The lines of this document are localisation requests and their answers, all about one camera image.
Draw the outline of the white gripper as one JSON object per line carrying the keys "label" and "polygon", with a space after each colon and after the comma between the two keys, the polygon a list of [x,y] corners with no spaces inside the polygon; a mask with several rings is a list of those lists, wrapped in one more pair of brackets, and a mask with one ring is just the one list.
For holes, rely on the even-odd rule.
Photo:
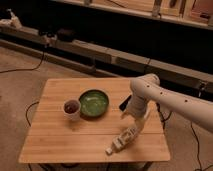
{"label": "white gripper", "polygon": [[148,100],[133,97],[129,95],[119,106],[119,109],[123,112],[121,118],[126,116],[132,116],[134,118],[134,124],[138,129],[138,134],[143,130],[145,122],[149,117]]}

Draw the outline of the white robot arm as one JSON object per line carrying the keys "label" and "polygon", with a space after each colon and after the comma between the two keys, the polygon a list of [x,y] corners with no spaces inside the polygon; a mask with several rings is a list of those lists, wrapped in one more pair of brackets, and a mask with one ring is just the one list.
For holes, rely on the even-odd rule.
{"label": "white robot arm", "polygon": [[131,78],[130,90],[132,95],[125,114],[134,118],[144,117],[152,100],[213,133],[213,102],[162,88],[156,74]]}

